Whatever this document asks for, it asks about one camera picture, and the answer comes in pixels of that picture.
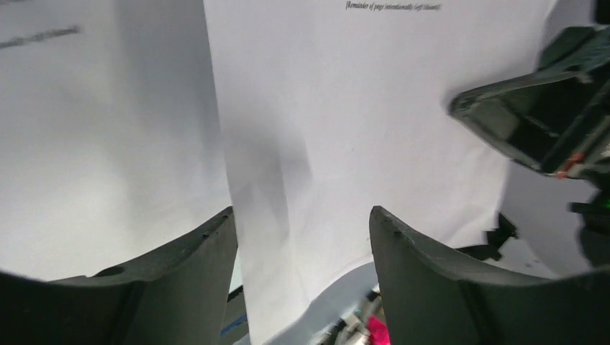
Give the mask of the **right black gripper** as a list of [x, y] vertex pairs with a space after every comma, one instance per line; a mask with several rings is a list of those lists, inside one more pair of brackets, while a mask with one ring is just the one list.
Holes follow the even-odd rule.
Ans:
[[[542, 52], [533, 73], [459, 93], [451, 117], [500, 153], [541, 175], [586, 179], [609, 173], [609, 28], [568, 27]], [[590, 176], [589, 202], [569, 203], [583, 221], [581, 251], [593, 267], [609, 265], [609, 176]], [[518, 239], [502, 213], [486, 242], [456, 248], [499, 261]]]

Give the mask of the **printed paper sheet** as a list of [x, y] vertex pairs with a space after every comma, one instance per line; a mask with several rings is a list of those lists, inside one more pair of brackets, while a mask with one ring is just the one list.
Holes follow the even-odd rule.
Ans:
[[1, 269], [92, 275], [229, 205], [202, 1], [1, 3]]
[[508, 161], [452, 96], [533, 69], [554, 1], [206, 1], [252, 344], [372, 261], [382, 206], [451, 247], [496, 223]]

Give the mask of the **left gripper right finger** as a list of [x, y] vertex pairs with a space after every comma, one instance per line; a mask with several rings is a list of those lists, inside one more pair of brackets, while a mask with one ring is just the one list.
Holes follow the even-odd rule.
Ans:
[[370, 245], [392, 344], [607, 344], [609, 268], [546, 279], [472, 258], [381, 206]]

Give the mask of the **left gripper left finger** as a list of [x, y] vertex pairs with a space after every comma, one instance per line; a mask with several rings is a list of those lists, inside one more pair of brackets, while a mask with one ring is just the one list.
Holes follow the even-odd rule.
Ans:
[[3, 344], [216, 344], [237, 253], [233, 210], [130, 261], [43, 282], [1, 274]]

